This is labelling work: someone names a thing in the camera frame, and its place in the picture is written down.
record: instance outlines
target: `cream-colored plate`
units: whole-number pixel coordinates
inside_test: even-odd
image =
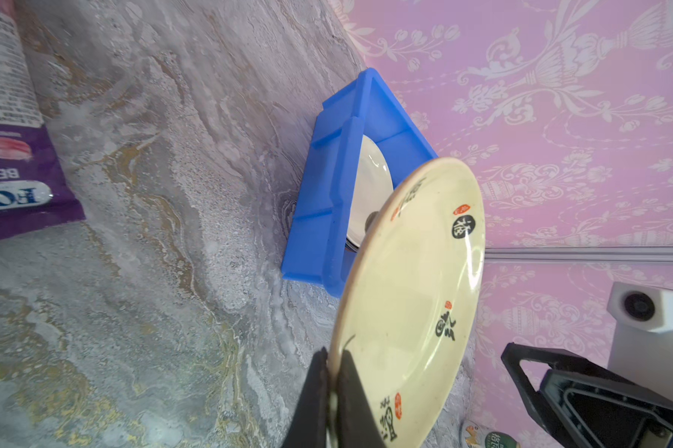
[[[335,384],[348,349],[388,447],[419,447],[449,395],[474,321],[484,228],[471,170],[438,158],[394,191],[359,250],[329,374]]]
[[[354,246],[362,245],[369,215],[381,210],[393,192],[394,185],[384,155],[374,140],[364,136],[347,229],[347,238]]]

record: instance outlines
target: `purple packaging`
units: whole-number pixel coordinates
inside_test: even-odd
[[[0,239],[85,219],[37,107],[15,26],[0,0]]]

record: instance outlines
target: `pink wallpaper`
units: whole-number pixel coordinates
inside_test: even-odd
[[[330,0],[489,246],[673,245],[673,0]]]
[[[523,448],[560,447],[529,417],[501,362],[509,342],[564,348],[606,366],[615,320],[612,282],[673,289],[673,266],[486,263],[476,316],[470,417],[514,436]],[[547,368],[524,367],[539,383]]]

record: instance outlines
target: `blue container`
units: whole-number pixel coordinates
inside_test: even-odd
[[[362,136],[384,154],[396,188],[436,153],[379,73],[366,69],[322,103],[282,262],[283,277],[341,297],[356,254],[345,249]]]

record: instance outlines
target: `marble countertop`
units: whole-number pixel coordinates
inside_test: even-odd
[[[0,447],[277,447],[339,304],[281,257],[363,62],[320,1],[17,3],[88,219],[0,242]],[[458,445],[468,353],[425,446]]]

